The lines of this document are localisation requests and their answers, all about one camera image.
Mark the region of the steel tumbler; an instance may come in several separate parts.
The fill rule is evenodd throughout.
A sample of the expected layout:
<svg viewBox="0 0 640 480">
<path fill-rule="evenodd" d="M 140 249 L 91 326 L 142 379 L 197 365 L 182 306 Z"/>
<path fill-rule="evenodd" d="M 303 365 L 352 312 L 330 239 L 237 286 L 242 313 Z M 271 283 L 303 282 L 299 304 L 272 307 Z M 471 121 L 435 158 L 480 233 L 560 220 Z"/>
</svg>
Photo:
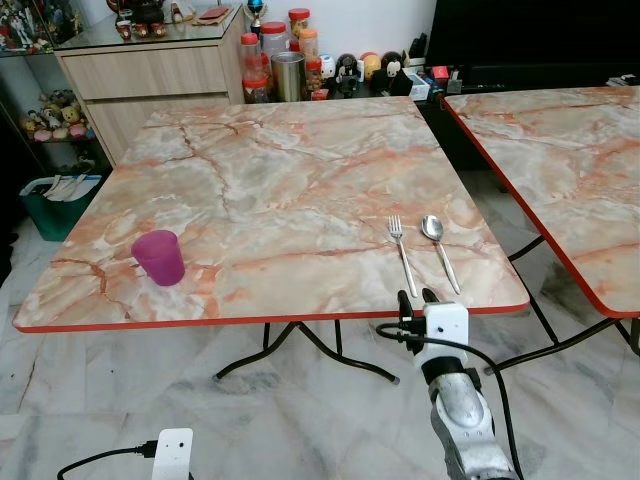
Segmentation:
<svg viewBox="0 0 640 480">
<path fill-rule="evenodd" d="M 271 74 L 280 102 L 298 102 L 305 99 L 305 55 L 302 52 L 276 52 L 270 56 Z"/>
</svg>

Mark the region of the flat red case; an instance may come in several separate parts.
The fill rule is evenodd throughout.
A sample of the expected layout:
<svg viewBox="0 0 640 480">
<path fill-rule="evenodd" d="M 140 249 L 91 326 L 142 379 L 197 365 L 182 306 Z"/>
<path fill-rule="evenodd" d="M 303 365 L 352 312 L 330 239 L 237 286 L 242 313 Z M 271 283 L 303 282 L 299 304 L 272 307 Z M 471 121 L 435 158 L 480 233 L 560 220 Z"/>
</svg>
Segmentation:
<svg viewBox="0 0 640 480">
<path fill-rule="evenodd" d="M 229 6 L 214 6 L 205 13 L 197 15 L 192 20 L 193 26 L 218 26 L 225 18 L 228 18 L 233 13 L 233 9 Z"/>
</svg>

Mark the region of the black mouse figurine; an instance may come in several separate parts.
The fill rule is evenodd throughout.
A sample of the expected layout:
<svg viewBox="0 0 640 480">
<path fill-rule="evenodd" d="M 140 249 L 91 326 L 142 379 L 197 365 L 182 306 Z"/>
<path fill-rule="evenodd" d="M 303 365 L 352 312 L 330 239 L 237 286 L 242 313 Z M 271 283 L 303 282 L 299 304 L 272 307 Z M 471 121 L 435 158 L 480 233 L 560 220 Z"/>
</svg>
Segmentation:
<svg viewBox="0 0 640 480">
<path fill-rule="evenodd" d="M 385 96 L 407 96 L 408 88 L 412 84 L 404 78 L 402 73 L 402 61 L 390 60 L 380 70 L 381 79 L 378 86 L 378 92 Z"/>
</svg>

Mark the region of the purple plastic cup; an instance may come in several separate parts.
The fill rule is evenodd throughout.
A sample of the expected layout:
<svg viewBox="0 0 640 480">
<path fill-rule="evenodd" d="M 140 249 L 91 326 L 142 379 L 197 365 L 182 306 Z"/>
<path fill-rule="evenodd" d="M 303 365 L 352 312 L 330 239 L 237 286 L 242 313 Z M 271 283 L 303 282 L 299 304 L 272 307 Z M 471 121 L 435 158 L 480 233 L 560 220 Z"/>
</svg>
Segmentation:
<svg viewBox="0 0 640 480">
<path fill-rule="evenodd" d="M 172 230 L 151 230 L 131 246 L 132 256 L 157 285 L 175 285 L 186 275 L 186 265 L 177 234 Z"/>
</svg>

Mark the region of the steel spoon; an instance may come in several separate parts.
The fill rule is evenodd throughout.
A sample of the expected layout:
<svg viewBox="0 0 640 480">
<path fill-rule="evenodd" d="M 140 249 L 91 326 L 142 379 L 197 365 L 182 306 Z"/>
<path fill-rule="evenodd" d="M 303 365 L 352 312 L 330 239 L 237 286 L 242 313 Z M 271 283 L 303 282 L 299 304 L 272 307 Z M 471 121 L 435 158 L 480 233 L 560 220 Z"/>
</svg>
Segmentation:
<svg viewBox="0 0 640 480">
<path fill-rule="evenodd" d="M 421 221 L 421 232 L 425 234 L 434 244 L 436 253 L 438 253 L 439 260 L 442 262 L 442 268 L 445 271 L 445 276 L 447 276 L 448 282 L 451 283 L 451 287 L 453 292 L 456 294 L 462 294 L 460 283 L 457 282 L 457 276 L 454 274 L 454 269 L 452 268 L 451 260 L 447 255 L 447 251 L 445 251 L 443 244 L 443 236 L 444 236 L 444 228 L 442 224 L 442 220 L 435 215 L 426 215 L 422 218 Z"/>
</svg>

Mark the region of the small trophy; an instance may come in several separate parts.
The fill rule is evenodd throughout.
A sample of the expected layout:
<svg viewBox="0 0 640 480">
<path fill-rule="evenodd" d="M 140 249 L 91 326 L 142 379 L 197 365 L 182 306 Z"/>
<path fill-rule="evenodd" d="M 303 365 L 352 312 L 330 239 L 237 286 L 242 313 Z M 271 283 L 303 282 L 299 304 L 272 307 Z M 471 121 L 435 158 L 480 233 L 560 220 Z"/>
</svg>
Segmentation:
<svg viewBox="0 0 640 480">
<path fill-rule="evenodd" d="M 250 32 L 260 35 L 262 17 L 264 17 L 266 5 L 264 0 L 246 0 L 246 10 L 250 14 Z"/>
</svg>

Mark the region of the black and white figurine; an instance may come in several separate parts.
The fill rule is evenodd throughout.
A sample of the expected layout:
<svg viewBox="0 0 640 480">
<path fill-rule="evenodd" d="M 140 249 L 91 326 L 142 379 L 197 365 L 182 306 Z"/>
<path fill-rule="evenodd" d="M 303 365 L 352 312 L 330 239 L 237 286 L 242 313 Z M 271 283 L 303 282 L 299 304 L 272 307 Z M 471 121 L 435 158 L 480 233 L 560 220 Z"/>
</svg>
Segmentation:
<svg viewBox="0 0 640 480">
<path fill-rule="evenodd" d="M 362 74 L 360 73 L 360 61 L 355 55 L 343 54 L 337 60 L 337 69 L 335 69 L 335 86 L 346 99 L 352 99 L 360 83 Z"/>
</svg>

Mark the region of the yellow round figurine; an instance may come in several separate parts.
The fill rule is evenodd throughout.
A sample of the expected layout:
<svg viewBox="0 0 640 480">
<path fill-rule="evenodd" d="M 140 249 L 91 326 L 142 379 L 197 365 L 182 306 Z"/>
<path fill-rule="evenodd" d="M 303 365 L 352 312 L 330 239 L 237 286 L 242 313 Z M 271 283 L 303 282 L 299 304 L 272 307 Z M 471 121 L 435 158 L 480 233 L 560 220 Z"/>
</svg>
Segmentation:
<svg viewBox="0 0 640 480">
<path fill-rule="evenodd" d="M 376 70 L 381 69 L 381 56 L 378 52 L 364 52 L 360 56 L 362 82 L 369 82 Z"/>
</svg>

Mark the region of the black flat television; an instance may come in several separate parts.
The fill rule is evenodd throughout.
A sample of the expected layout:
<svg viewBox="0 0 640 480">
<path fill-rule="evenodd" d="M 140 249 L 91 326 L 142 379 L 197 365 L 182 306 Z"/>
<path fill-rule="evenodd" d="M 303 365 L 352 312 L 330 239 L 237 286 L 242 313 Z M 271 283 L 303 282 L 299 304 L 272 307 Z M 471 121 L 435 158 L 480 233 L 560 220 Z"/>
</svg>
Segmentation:
<svg viewBox="0 0 640 480">
<path fill-rule="evenodd" d="M 438 0 L 425 61 L 468 88 L 602 86 L 640 72 L 630 0 Z"/>
</svg>

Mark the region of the steel fork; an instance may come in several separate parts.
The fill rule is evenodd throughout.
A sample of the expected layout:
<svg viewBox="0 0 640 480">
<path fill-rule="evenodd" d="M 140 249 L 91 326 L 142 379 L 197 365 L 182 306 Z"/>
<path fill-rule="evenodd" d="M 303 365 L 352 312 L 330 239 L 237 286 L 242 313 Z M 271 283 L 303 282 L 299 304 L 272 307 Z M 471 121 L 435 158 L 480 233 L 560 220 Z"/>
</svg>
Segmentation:
<svg viewBox="0 0 640 480">
<path fill-rule="evenodd" d="M 398 216 L 389 216 L 387 220 L 390 237 L 392 237 L 393 241 L 396 242 L 396 246 L 398 248 L 399 261 L 401 261 L 404 279 L 406 279 L 408 288 L 410 288 L 410 296 L 412 298 L 417 298 L 419 297 L 419 289 L 417 289 L 415 279 L 413 279 L 413 271 L 410 266 L 410 261 L 408 261 L 407 252 L 404 250 L 404 230 L 401 219 L 399 219 Z"/>
</svg>

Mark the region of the small white box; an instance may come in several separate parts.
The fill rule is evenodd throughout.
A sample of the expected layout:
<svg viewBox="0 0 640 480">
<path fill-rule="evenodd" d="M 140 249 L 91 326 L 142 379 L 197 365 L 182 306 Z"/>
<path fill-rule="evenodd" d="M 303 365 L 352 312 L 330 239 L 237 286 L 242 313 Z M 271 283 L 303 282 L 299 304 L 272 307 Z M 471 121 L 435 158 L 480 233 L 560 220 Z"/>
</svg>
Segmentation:
<svg viewBox="0 0 640 480">
<path fill-rule="evenodd" d="M 410 78 L 410 82 L 411 88 L 408 96 L 410 96 L 412 101 L 426 101 L 433 96 L 434 84 L 431 84 L 430 82 L 425 81 L 425 79 L 421 79 L 419 77 Z"/>
</svg>

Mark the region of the light wooden drawer cabinet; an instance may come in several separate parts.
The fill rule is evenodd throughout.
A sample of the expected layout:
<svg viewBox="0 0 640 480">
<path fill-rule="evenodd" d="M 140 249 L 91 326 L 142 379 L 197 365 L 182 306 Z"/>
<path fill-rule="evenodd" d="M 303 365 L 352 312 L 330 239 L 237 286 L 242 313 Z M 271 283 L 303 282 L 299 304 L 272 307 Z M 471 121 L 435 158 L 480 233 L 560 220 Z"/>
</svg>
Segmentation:
<svg viewBox="0 0 640 480">
<path fill-rule="evenodd" d="M 163 38 L 124 41 L 100 20 L 54 54 L 110 164 L 155 111 L 242 104 L 239 36 L 246 13 L 230 6 L 216 26 L 169 26 Z"/>
</svg>

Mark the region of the glass shelf with plush toys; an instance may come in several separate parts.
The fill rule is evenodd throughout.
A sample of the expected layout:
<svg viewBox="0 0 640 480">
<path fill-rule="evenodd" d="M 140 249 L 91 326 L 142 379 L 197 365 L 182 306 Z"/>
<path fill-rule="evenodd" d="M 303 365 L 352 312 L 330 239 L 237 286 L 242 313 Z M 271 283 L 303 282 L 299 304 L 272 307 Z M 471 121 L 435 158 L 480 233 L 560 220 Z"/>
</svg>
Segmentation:
<svg viewBox="0 0 640 480">
<path fill-rule="evenodd" d="M 110 165 L 55 47 L 83 31 L 82 0 L 0 0 L 0 133 L 35 174 L 104 174 Z"/>
</svg>

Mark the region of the green plastic bin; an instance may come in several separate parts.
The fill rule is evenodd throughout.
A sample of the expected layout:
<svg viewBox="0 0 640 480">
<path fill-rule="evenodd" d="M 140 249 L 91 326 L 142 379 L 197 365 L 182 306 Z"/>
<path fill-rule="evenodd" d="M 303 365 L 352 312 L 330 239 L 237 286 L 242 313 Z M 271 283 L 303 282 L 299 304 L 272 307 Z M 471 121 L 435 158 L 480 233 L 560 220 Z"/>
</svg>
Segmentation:
<svg viewBox="0 0 640 480">
<path fill-rule="evenodd" d="M 45 195 L 54 187 L 56 177 L 32 180 L 19 192 L 20 201 L 35 224 L 44 241 L 63 242 L 77 221 L 92 204 L 93 197 L 100 191 L 104 175 L 84 175 L 83 182 L 77 183 L 74 175 L 63 175 L 63 184 L 76 186 L 67 200 L 50 200 Z"/>
</svg>

